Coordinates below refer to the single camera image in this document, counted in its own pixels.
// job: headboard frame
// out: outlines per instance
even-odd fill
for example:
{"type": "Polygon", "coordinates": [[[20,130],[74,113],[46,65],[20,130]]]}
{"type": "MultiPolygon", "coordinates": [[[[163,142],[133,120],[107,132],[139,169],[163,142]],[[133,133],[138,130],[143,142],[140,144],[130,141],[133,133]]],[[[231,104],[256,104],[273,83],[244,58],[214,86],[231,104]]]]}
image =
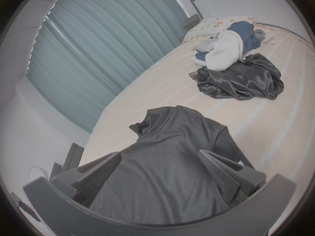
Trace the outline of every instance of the headboard frame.
{"type": "Polygon", "coordinates": [[[200,19],[253,16],[254,22],[277,26],[311,42],[302,21],[286,0],[191,0],[200,19]]]}

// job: blue knit sweater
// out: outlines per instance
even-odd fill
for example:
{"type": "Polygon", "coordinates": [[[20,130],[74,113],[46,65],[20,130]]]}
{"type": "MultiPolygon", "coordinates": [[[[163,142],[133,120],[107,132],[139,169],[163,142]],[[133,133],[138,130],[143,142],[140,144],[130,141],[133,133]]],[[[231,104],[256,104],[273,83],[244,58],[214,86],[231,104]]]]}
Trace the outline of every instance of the blue knit sweater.
{"type": "Polygon", "coordinates": [[[254,25],[246,21],[233,23],[229,30],[235,31],[243,41],[243,53],[260,47],[260,41],[254,35],[254,25]]]}

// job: pillow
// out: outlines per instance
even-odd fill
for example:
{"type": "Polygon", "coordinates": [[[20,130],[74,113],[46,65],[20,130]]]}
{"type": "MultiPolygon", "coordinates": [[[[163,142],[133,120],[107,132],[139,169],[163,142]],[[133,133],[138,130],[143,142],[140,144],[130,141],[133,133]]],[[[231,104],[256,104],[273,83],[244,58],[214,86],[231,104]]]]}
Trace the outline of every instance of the pillow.
{"type": "Polygon", "coordinates": [[[199,37],[214,36],[219,32],[227,30],[234,22],[246,21],[252,24],[253,17],[230,16],[224,18],[203,19],[198,25],[192,28],[184,37],[183,42],[198,39],[199,37]]]}

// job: curtain pleat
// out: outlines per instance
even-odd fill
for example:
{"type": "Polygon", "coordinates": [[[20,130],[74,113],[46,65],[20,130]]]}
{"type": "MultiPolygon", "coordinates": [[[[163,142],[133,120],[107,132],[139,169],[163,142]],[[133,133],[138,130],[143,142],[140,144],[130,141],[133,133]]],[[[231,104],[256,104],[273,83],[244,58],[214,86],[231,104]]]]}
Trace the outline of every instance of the curtain pleat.
{"type": "Polygon", "coordinates": [[[66,118],[92,132],[104,108],[186,34],[176,0],[58,0],[27,76],[66,118]]]}

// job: bed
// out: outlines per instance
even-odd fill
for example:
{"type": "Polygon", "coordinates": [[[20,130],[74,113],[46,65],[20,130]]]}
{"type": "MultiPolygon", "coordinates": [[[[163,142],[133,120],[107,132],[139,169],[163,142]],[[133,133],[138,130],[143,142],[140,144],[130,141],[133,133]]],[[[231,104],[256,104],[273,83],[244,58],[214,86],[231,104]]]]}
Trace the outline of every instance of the bed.
{"type": "Polygon", "coordinates": [[[199,38],[182,43],[145,71],[103,111],[85,147],[80,165],[135,143],[129,129],[141,122],[148,109],[182,105],[226,125],[238,147],[267,180],[280,173],[295,181],[297,190],[271,233],[290,214],[313,175],[315,146],[315,53],[313,46],[288,30],[255,24],[275,36],[243,55],[261,53],[282,73],[284,92],[274,101],[213,99],[199,92],[188,73],[196,71],[192,47],[199,38]]]}

